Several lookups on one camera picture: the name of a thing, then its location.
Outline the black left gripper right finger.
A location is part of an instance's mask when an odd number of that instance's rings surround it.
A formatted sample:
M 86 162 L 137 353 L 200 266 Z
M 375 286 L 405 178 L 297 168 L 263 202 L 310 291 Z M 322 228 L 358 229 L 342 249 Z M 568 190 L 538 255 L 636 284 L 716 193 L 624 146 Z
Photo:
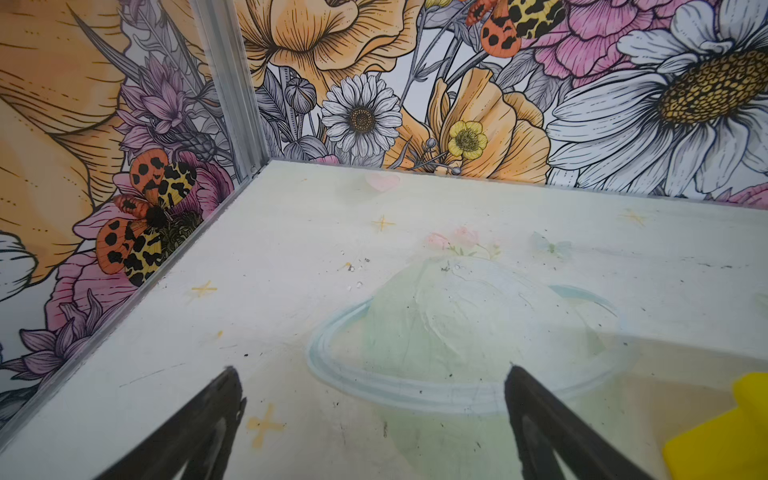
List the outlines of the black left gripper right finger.
M 650 477 L 524 368 L 511 368 L 504 397 L 525 479 L 563 479 L 559 460 L 578 479 Z

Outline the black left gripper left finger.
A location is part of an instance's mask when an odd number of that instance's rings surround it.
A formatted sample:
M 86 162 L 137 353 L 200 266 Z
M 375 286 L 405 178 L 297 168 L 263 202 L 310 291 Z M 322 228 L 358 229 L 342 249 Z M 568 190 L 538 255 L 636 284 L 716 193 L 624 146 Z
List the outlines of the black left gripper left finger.
M 247 398 L 237 370 L 226 367 L 100 479 L 221 479 Z

